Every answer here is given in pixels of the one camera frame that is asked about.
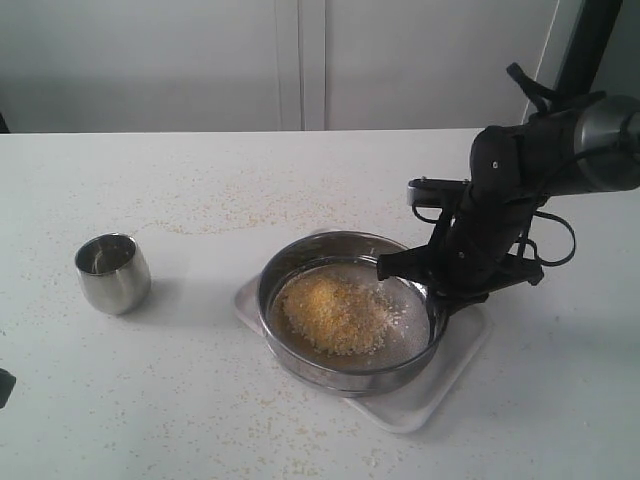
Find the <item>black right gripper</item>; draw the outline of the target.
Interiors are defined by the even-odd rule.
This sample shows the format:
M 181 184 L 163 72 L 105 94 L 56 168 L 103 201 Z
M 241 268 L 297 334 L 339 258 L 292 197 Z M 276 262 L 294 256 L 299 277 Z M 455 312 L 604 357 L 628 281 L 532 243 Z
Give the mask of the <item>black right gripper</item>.
M 381 254 L 376 262 L 379 281 L 397 277 L 430 281 L 430 313 L 452 316 L 482 304 L 489 294 L 521 283 L 537 285 L 541 262 L 509 250 L 530 224 L 537 201 L 531 196 L 503 198 L 474 192 L 468 184 L 442 233 L 434 232 L 428 246 Z

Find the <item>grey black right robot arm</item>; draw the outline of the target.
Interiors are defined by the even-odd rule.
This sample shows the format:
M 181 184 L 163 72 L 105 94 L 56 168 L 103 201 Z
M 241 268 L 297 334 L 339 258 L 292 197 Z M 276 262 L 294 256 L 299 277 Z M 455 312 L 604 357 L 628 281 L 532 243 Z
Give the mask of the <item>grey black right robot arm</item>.
M 620 8 L 617 1 L 584 3 L 554 87 L 509 65 L 534 112 L 521 125 L 476 136 L 468 180 L 409 183 L 413 212 L 431 208 L 439 217 L 427 244 L 378 258 L 380 279 L 422 284 L 450 311 L 513 285 L 535 285 L 548 261 L 530 229 L 550 198 L 638 187 L 639 103 L 591 90 Z

